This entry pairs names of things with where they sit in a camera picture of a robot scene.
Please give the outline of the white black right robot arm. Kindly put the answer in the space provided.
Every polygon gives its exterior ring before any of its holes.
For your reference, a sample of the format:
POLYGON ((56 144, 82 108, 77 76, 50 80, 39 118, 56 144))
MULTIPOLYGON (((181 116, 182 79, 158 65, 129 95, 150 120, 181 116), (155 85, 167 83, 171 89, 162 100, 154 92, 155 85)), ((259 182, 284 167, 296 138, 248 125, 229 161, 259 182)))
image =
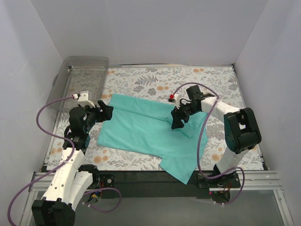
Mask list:
POLYGON ((200 91, 201 84, 189 82, 186 93, 188 99, 185 104, 182 98, 173 92, 168 101, 175 104, 171 111, 172 129, 181 129, 192 115, 203 112, 207 116, 215 117, 224 124, 226 150, 223 157, 215 164, 210 176, 200 171, 205 180, 212 180, 218 187, 226 186, 234 178, 238 165, 243 157, 261 142, 261 133, 253 110, 249 107, 237 108, 220 101, 219 95, 211 88, 208 94, 200 91))

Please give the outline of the clear plastic bin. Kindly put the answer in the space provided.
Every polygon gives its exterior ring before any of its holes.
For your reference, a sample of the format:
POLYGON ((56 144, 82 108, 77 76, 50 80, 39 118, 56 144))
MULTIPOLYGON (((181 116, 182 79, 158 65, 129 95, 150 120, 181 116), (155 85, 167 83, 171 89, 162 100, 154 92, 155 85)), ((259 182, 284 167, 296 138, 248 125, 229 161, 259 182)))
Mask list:
POLYGON ((47 103, 83 91, 95 105, 101 99, 109 66, 104 56, 69 56, 64 59, 54 78, 47 103))

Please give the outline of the teal t shirt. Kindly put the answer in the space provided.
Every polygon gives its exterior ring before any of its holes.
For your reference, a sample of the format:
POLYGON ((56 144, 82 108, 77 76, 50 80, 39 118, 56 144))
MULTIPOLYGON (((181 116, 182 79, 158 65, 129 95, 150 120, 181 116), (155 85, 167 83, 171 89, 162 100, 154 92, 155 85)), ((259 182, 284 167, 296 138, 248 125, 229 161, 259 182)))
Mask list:
POLYGON ((109 105, 112 119, 103 123, 98 146, 157 156, 163 170, 187 184, 208 142, 203 133, 197 147, 207 114, 197 113, 183 128, 171 129, 173 105, 120 94, 113 94, 109 105))

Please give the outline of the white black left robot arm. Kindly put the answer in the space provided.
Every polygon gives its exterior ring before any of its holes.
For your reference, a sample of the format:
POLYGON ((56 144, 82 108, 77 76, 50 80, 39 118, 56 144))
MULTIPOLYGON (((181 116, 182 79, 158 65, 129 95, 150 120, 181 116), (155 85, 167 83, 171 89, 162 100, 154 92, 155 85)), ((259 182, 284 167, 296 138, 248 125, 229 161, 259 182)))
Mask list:
POLYGON ((76 207, 87 189, 97 198, 104 182, 95 165, 82 163, 90 143, 90 131, 96 123, 109 121, 113 107, 99 100, 98 106, 84 101, 69 111, 69 125, 64 131, 64 144, 53 179, 40 200, 32 204, 38 226, 72 226, 76 207))

